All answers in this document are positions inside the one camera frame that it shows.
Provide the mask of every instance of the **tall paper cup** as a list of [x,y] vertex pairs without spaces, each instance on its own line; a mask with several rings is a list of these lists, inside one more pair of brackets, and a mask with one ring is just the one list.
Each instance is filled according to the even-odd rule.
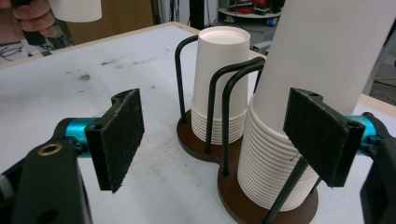
[[[268,192],[257,188],[267,186],[269,180],[249,182],[254,179],[255,170],[262,174],[273,171],[266,169],[257,157],[248,155],[257,152],[283,171],[290,162],[276,158],[285,152],[292,153],[292,144],[287,146],[289,140],[282,129],[290,87],[317,92],[327,105],[344,115],[351,114],[395,17],[394,0],[286,1],[262,78],[249,105],[250,120],[245,130],[250,133],[244,133],[238,167],[241,188],[253,202],[269,209],[280,189],[267,197]],[[262,143],[261,151],[249,146],[248,140],[256,145]],[[267,142],[277,147],[264,144]],[[245,165],[247,161],[256,165],[255,170]],[[297,184],[298,192],[294,190],[288,199],[292,202],[287,201],[281,211],[294,209],[303,202],[317,179],[309,174],[312,171],[307,168]]]
[[101,0],[49,0],[56,19],[71,22],[97,21],[102,18]]
[[[204,29],[198,35],[197,62],[194,91],[191,100],[193,114],[207,120],[209,83],[213,75],[222,67],[248,60],[250,34],[242,29],[218,26]],[[221,123],[221,97],[227,81],[234,73],[218,80],[216,88],[214,123]],[[243,77],[233,87],[230,101],[230,119],[244,117],[248,106],[248,77]],[[243,129],[244,123],[235,132]],[[201,140],[203,136],[194,132]]]
[[253,100],[262,122],[283,133],[290,87],[350,115],[395,17],[395,0],[286,1]]

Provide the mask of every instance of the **cable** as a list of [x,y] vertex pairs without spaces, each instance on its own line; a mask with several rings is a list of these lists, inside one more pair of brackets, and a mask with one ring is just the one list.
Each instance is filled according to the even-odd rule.
[[210,14],[209,14],[209,2],[208,0],[206,0],[206,11],[207,11],[207,22],[209,23],[209,27],[210,27]]
[[392,87],[392,88],[396,88],[395,85],[392,85],[392,84],[389,84],[389,83],[385,83],[385,82],[381,82],[381,81],[377,81],[377,80],[375,80],[374,83],[381,84],[381,85],[388,86],[388,87]]
[[377,93],[377,95],[379,96],[383,96],[385,97],[387,100],[390,101],[390,103],[392,105],[396,105],[396,101],[392,99],[392,97],[390,97],[389,95],[387,95],[386,93],[382,92],[382,91],[378,91],[378,90],[373,90],[373,92]]

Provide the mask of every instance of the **round wooden base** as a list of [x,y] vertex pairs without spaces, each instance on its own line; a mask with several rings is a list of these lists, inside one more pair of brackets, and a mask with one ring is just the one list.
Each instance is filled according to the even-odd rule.
[[[193,157],[202,161],[213,161],[221,164],[222,146],[212,145],[211,152],[205,153],[205,142],[200,140],[191,127],[191,111],[186,113],[187,122],[177,123],[177,137],[183,149]],[[242,138],[229,145],[229,175],[221,174],[221,167],[218,173],[219,196],[224,207],[238,223],[262,223],[269,212],[253,201],[242,191],[237,179],[237,169],[239,154],[242,146]],[[280,212],[274,223],[309,223],[314,218],[318,209],[318,192],[315,190],[306,197],[303,204],[288,211]]]

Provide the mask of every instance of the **table surface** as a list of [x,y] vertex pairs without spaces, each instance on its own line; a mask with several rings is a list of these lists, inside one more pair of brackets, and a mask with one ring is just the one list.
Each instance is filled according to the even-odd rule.
[[[196,160],[177,141],[175,49],[194,34],[172,22],[0,64],[0,171],[50,139],[60,120],[101,117],[111,96],[139,88],[146,132],[120,190],[99,190],[92,160],[78,159],[93,222],[235,223],[218,195],[219,166]],[[181,58],[186,108],[191,108],[196,43],[185,47]],[[253,84],[250,78],[249,92]],[[354,114],[364,111],[396,135],[394,106],[362,96]],[[344,188],[320,184],[312,223],[362,223],[359,191],[370,166],[370,159],[359,156]]]

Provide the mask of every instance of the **white paper cup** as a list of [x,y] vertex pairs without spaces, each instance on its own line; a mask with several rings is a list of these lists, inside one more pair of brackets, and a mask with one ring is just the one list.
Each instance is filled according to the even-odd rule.
[[[197,62],[194,91],[191,99],[192,131],[205,141],[209,83],[222,67],[246,62],[249,59],[250,34],[242,29],[217,26],[206,28],[198,35]],[[212,127],[212,144],[221,145],[222,93],[234,73],[221,77],[217,82]],[[248,76],[241,78],[233,87],[230,98],[229,143],[243,134],[248,107]]]
[[[359,101],[394,23],[396,4],[345,2],[286,1],[252,102],[260,120],[276,132],[283,133],[291,87],[322,95],[343,115]],[[370,8],[370,16],[363,7]]]
[[87,22],[102,18],[101,0],[49,0],[53,15],[61,21]]
[[[263,125],[251,107],[252,104],[247,111],[237,172],[238,181],[241,180],[239,182],[241,189],[250,200],[270,209],[300,156],[297,156],[298,150],[292,146],[287,137]],[[280,211],[289,211],[298,207],[317,180],[318,175],[308,166]]]

